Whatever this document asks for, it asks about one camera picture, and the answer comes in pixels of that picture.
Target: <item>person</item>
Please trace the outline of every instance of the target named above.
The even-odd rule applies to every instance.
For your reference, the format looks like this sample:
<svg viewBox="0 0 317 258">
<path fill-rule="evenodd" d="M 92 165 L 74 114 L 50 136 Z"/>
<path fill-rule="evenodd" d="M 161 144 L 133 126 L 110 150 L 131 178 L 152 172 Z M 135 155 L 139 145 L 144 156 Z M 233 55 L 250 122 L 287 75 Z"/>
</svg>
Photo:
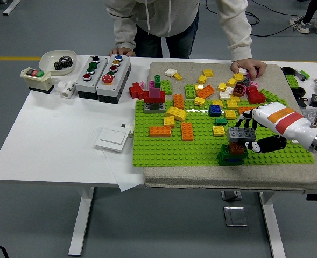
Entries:
<svg viewBox="0 0 317 258">
<path fill-rule="evenodd" d="M 116 47 L 110 55 L 162 57 L 165 38 L 171 58 L 189 58 L 199 21 L 196 0 L 104 0 L 114 22 Z M 231 70 L 247 69 L 251 79 L 265 72 L 266 63 L 251 55 L 251 26 L 245 15 L 247 0 L 218 0 L 220 24 L 229 39 Z"/>
<path fill-rule="evenodd" d="M 302 34 L 310 33 L 311 19 L 317 11 L 317 0 L 311 0 L 308 9 L 304 16 L 293 17 L 290 19 L 290 25 L 294 30 L 299 31 Z M 317 33 L 317 20 L 314 23 Z"/>
</svg>

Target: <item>white bowl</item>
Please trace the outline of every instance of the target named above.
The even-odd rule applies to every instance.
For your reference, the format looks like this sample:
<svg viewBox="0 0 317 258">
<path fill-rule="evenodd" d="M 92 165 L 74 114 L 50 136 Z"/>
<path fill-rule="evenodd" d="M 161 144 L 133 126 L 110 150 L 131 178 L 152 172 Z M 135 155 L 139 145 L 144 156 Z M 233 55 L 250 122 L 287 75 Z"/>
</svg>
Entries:
<svg viewBox="0 0 317 258">
<path fill-rule="evenodd" d="M 56 70 L 54 63 L 59 61 L 63 56 L 70 56 L 72 59 L 72 66 Z M 65 75 L 69 74 L 75 68 L 77 61 L 77 54 L 71 50 L 53 50 L 44 54 L 39 62 L 39 68 L 42 71 L 50 71 L 51 75 Z"/>
</svg>

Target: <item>human hand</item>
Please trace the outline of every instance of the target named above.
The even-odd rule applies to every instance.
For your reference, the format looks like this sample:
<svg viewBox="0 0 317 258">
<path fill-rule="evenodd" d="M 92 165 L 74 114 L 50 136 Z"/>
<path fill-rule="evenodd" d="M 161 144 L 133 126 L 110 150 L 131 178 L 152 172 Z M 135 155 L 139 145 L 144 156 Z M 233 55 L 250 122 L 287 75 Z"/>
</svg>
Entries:
<svg viewBox="0 0 317 258">
<path fill-rule="evenodd" d="M 136 56 L 136 53 L 130 49 L 130 48 L 126 48 L 126 47 L 121 47 L 121 48 L 114 48 L 110 51 L 109 53 L 110 56 L 112 55 L 127 55 L 127 56 Z"/>
<path fill-rule="evenodd" d="M 267 64 L 253 58 L 241 59 L 231 64 L 231 71 L 237 74 L 240 67 L 248 70 L 251 76 L 250 79 L 253 81 L 256 78 L 260 78 L 264 74 Z"/>
</svg>

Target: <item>gray floor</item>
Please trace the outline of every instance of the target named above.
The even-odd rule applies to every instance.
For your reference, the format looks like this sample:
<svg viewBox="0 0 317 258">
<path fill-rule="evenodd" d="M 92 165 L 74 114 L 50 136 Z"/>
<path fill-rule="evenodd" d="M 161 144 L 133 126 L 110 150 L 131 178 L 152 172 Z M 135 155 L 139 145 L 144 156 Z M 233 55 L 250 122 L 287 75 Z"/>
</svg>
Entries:
<svg viewBox="0 0 317 258">
<path fill-rule="evenodd" d="M 257 0 L 283 13 L 303 15 L 307 2 Z M 209 8 L 215 9 L 214 1 Z M 0 56 L 42 56 L 54 49 L 107 55 L 113 47 L 112 22 L 102 1 L 22 0 L 9 16 L 0 5 Z M 260 23 L 253 34 L 288 27 L 291 16 L 249 1 Z M 200 7 L 193 58 L 229 59 L 217 15 Z M 260 60 L 317 61 L 317 34 L 291 28 L 274 37 L 252 37 Z M 29 92 L 19 73 L 37 61 L 0 61 L 0 149 Z M 206 189 L 98 188 L 90 214 L 83 257 L 270 257 L 258 196 L 226 203 Z M 275 199 L 286 256 L 317 257 L 317 202 L 299 193 Z M 0 183 L 0 245 L 14 257 L 67 257 L 80 197 L 72 187 Z M 249 226 L 227 228 L 223 207 L 246 208 Z"/>
</svg>

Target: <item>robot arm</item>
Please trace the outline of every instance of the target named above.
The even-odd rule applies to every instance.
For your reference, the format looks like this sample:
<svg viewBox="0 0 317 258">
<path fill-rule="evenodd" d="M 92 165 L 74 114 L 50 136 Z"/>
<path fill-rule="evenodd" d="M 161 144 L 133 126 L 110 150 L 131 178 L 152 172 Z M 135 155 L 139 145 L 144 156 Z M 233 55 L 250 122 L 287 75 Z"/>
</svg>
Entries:
<svg viewBox="0 0 317 258">
<path fill-rule="evenodd" d="M 258 152 L 272 152 L 286 147 L 286 140 L 297 140 L 303 148 L 310 152 L 317 152 L 317 117 L 314 123 L 294 110 L 278 102 L 259 106 L 242 113 L 235 125 L 239 127 L 243 121 L 244 127 L 249 127 L 253 120 L 253 128 L 260 124 L 277 135 L 247 142 L 248 149 Z"/>
</svg>

